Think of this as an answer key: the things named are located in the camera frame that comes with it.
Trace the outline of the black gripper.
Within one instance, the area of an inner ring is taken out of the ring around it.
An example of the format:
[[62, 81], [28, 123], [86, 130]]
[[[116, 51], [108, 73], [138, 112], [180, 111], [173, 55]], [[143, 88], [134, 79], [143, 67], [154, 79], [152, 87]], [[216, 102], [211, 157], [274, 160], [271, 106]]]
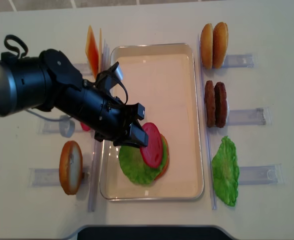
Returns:
[[115, 146], [148, 146], [148, 135], [139, 123], [145, 117], [142, 104], [124, 104], [109, 91], [89, 85], [82, 90], [80, 121], [94, 130], [101, 130], [102, 140], [111, 141]]

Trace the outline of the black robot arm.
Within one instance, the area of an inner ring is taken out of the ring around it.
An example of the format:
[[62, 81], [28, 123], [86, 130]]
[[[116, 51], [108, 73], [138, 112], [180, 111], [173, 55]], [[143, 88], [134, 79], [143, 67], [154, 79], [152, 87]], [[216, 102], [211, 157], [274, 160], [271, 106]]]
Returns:
[[35, 108], [57, 108], [95, 130], [95, 139], [115, 146], [145, 147], [148, 135], [140, 125], [144, 107], [112, 96], [122, 85], [119, 63], [98, 74], [95, 82], [83, 78], [65, 54], [48, 49], [38, 57], [18, 58], [4, 52], [0, 59], [0, 117]]

